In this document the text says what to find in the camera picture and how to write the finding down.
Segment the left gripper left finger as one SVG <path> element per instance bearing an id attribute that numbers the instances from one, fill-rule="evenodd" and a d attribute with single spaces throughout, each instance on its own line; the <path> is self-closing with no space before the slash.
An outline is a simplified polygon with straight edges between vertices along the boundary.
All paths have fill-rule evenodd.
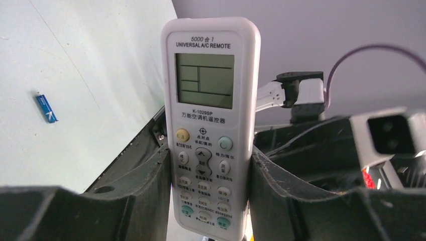
<path id="1" fill-rule="evenodd" d="M 166 240 L 170 193 L 162 108 L 84 193 L 1 187 L 1 240 Z"/>

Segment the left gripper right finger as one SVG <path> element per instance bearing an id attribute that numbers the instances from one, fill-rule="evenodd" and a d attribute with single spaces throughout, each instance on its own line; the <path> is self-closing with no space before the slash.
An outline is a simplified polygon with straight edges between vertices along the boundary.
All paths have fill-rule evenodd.
<path id="1" fill-rule="evenodd" d="M 311 185 L 254 148 L 249 206 L 255 240 L 425 240 L 425 190 Z"/>

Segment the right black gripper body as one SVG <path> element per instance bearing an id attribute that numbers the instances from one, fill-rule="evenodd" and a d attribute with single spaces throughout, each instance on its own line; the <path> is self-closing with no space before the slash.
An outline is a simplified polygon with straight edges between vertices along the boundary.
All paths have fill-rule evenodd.
<path id="1" fill-rule="evenodd" d="M 263 127 L 254 145 L 273 163 L 318 188 L 348 191 L 363 186 L 347 116 Z"/>

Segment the white AC remote control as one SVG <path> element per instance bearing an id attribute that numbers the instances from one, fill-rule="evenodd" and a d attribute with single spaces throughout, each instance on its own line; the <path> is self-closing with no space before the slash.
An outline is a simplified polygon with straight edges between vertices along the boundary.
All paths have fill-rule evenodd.
<path id="1" fill-rule="evenodd" d="M 243 17 L 174 19 L 161 32 L 174 216 L 214 240 L 246 229 L 260 44 Z"/>

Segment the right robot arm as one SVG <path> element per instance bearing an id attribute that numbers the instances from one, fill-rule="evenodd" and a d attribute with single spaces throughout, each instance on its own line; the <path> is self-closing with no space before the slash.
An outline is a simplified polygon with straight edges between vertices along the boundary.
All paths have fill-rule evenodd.
<path id="1" fill-rule="evenodd" d="M 347 117 L 325 118 L 321 71 L 278 74 L 258 90 L 257 111 L 290 110 L 288 125 L 258 127 L 255 146 L 272 162 L 314 186 L 343 193 L 364 185 Z"/>

